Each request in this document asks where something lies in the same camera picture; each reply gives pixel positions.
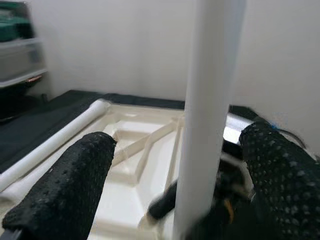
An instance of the white cylindrical rod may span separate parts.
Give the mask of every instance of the white cylindrical rod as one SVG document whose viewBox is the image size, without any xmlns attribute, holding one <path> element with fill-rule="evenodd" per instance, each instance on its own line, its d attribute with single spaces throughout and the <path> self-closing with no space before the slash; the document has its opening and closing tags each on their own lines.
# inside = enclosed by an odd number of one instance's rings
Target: white cylindrical rod
<svg viewBox="0 0 320 240">
<path fill-rule="evenodd" d="M 96 100 L 81 115 L 0 174 L 0 192 L 33 169 L 93 120 L 106 113 L 109 106 L 110 104 L 103 100 Z"/>
<path fill-rule="evenodd" d="M 246 0 L 195 0 L 174 238 L 211 208 Z"/>
</svg>

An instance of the black foam pad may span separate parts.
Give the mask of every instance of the black foam pad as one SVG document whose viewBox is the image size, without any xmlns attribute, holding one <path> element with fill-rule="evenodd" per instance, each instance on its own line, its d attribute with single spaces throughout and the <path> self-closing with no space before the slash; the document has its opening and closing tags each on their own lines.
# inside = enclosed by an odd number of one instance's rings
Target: black foam pad
<svg viewBox="0 0 320 240">
<path fill-rule="evenodd" d="M 265 122 L 242 131 L 243 157 L 257 192 L 286 240 L 320 239 L 320 164 Z"/>
<path fill-rule="evenodd" d="M 70 146 L 3 219 L 37 240 L 86 240 L 114 157 L 106 133 L 85 135 Z"/>
</svg>

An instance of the white pipe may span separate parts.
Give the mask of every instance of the white pipe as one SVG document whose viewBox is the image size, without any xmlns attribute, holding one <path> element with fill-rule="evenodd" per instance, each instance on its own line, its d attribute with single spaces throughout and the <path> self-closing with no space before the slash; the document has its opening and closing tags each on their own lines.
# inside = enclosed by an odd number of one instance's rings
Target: white pipe
<svg viewBox="0 0 320 240">
<path fill-rule="evenodd" d="M 0 192 L 33 169 L 93 120 L 106 113 L 109 106 L 110 104 L 103 100 L 95 101 L 81 115 L 4 171 L 0 175 Z"/>
<path fill-rule="evenodd" d="M 71 137 L 66 143 L 63 144 L 50 156 L 46 157 L 39 165 L 37 165 L 32 171 L 25 174 L 19 180 L 12 183 L 5 190 L 0 192 L 0 202 L 3 199 L 9 200 L 15 205 L 20 203 L 22 199 L 27 195 L 33 185 L 48 171 L 52 165 L 59 159 L 59 157 L 77 140 L 81 139 L 84 135 L 102 131 L 106 127 L 105 117 L 99 117 L 85 126 L 79 133 Z"/>
<path fill-rule="evenodd" d="M 246 0 L 196 0 L 174 239 L 211 208 Z"/>
</svg>

